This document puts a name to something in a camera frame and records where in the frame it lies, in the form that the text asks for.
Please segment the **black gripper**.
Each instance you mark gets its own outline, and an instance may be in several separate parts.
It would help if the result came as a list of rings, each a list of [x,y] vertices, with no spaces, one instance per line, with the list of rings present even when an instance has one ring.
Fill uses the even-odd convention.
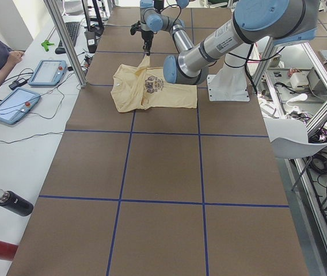
[[[146,56],[151,55],[151,46],[153,43],[154,32],[149,30],[147,25],[138,21],[131,25],[130,33],[134,35],[136,32],[141,33],[141,37],[144,40],[143,50]]]

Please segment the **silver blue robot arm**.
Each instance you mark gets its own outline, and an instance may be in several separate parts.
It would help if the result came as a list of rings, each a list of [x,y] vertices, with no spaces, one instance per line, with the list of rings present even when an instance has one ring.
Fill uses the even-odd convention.
[[[147,56],[151,54],[154,35],[160,30],[170,33],[178,53],[190,50],[194,47],[193,42],[189,39],[184,28],[184,23],[179,19],[183,8],[187,7],[190,1],[176,1],[175,5],[169,7],[178,7],[180,9],[176,18],[162,14],[164,1],[140,1],[140,20],[131,25],[130,33],[141,33],[144,40],[143,50]]]
[[[238,1],[232,18],[195,47],[165,59],[168,83],[198,85],[209,64],[242,44],[268,36],[274,45],[295,45],[315,38],[319,1]]]

